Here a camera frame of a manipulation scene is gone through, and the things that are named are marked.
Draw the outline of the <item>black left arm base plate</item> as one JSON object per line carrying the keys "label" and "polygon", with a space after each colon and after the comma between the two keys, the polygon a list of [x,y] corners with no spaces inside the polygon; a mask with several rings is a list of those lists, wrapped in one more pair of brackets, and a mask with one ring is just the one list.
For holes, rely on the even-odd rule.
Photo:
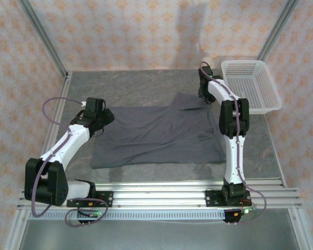
{"label": "black left arm base plate", "polygon": [[114,196],[113,191],[95,191],[90,193],[87,196],[87,198],[68,200],[66,206],[73,208],[106,207],[106,205],[103,202],[99,201],[102,200],[108,205],[108,207],[112,207],[113,196]]}

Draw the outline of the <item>small circuit board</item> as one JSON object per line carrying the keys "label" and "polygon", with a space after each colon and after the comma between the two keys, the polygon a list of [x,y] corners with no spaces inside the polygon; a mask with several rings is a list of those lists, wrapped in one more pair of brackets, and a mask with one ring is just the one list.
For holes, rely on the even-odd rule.
{"label": "small circuit board", "polygon": [[246,215],[246,214],[248,214],[249,212],[254,211],[254,210],[256,210],[256,209],[257,209],[256,206],[251,206],[251,207],[248,207],[248,208],[242,208],[242,209],[240,209],[240,210],[234,211],[234,212],[232,212],[232,214],[233,214],[235,217],[241,217],[241,216]]}
{"label": "small circuit board", "polygon": [[99,218],[99,217],[101,217],[103,215],[99,211],[82,211],[82,210],[78,210],[77,213],[80,216],[83,216],[85,218]]}

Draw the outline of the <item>white perforated plastic basket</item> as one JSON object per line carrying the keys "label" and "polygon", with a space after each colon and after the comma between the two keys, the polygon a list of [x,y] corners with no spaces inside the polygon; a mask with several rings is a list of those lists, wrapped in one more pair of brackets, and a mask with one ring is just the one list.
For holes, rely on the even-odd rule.
{"label": "white perforated plastic basket", "polygon": [[249,101],[251,115],[264,115],[282,108],[282,101],[265,62],[260,60],[225,60],[221,62],[228,88]]}

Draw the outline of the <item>aluminium mounting rail beam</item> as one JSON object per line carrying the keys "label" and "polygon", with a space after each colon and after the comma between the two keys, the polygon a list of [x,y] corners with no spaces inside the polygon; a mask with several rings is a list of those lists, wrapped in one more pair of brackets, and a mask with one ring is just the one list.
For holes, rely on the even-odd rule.
{"label": "aluminium mounting rail beam", "polygon": [[[248,179],[251,200],[258,208],[302,207],[296,188],[285,187],[279,178]],[[97,184],[98,191],[114,193],[114,209],[205,209],[205,192],[220,190],[222,181],[123,182]]]}

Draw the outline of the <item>grey t-shirt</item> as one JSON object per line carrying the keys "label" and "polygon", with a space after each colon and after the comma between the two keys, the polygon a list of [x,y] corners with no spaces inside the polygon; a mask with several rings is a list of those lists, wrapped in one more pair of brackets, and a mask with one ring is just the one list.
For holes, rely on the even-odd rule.
{"label": "grey t-shirt", "polygon": [[112,107],[115,120],[95,139],[91,167],[223,163],[222,136],[209,105],[177,93],[168,106]]}

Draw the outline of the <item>aluminium frame post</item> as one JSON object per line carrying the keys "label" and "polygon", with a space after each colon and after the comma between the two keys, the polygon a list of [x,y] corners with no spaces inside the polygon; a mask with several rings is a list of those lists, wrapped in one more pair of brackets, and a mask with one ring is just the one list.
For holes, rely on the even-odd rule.
{"label": "aluminium frame post", "polygon": [[49,53],[53,63],[55,64],[57,70],[60,72],[62,77],[66,78],[68,75],[68,71],[66,70],[62,60],[60,59],[53,43],[51,42],[49,36],[46,33],[44,26],[42,25],[39,17],[37,16],[34,8],[32,7],[29,0],[17,0],[19,5],[21,6],[22,10],[26,14],[27,18],[31,22],[35,32],[39,36],[40,40],[42,41],[45,49]]}
{"label": "aluminium frame post", "polygon": [[269,53],[274,47],[277,39],[279,38],[281,32],[283,31],[285,25],[287,24],[290,16],[292,15],[294,9],[296,8],[299,0],[287,0],[280,16],[278,17],[275,25],[273,26],[271,32],[269,33],[257,60],[265,61],[268,58]]}

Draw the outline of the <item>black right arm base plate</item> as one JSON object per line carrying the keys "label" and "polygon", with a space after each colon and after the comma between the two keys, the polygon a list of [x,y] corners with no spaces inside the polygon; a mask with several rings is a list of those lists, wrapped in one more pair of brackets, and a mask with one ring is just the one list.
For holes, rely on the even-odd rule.
{"label": "black right arm base plate", "polygon": [[205,201],[207,207],[250,207],[252,205],[249,191],[246,191],[244,195],[226,197],[222,191],[206,190]]}

